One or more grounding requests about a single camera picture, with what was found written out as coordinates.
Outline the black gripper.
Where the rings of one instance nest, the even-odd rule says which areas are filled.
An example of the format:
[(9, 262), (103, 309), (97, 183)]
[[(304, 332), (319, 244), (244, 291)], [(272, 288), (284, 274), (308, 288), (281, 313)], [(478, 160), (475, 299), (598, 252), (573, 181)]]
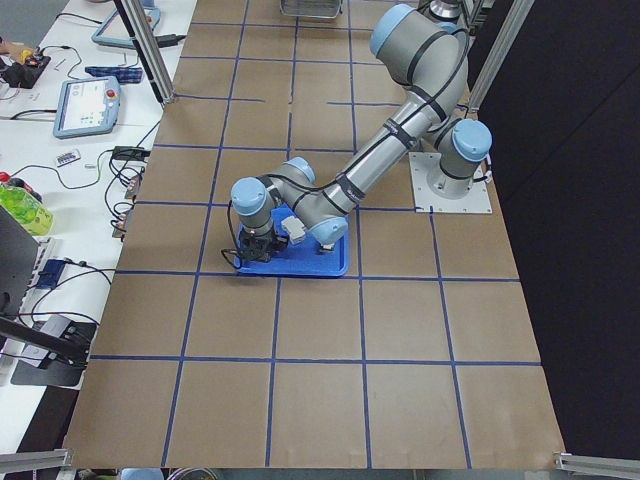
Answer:
[(243, 261), (267, 263), (288, 246), (288, 237), (278, 235), (275, 228), (263, 234), (243, 227), (238, 236), (237, 253)]

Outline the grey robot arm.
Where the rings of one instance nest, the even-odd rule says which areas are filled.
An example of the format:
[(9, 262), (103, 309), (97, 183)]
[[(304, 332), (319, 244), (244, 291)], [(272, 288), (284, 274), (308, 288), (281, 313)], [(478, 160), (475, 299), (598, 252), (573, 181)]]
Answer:
[(268, 262), (307, 235), (323, 248), (335, 244), (348, 231), (348, 214), (420, 140), (440, 155), (430, 189), (447, 199), (464, 197), (492, 146), (485, 124), (452, 115), (467, 84), (469, 44), (462, 28), (433, 22), (405, 4), (391, 7), (372, 32), (370, 51), (404, 88), (404, 104), (323, 186), (301, 157), (237, 180), (228, 210), (240, 226), (231, 231), (230, 254), (239, 262)]

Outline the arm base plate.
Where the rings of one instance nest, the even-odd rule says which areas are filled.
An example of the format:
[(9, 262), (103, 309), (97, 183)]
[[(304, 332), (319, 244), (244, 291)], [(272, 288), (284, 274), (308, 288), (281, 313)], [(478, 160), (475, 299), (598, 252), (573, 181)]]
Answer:
[(422, 213), (491, 214), (484, 180), (457, 180), (440, 168), (440, 153), (411, 152), (409, 164), (415, 210)]

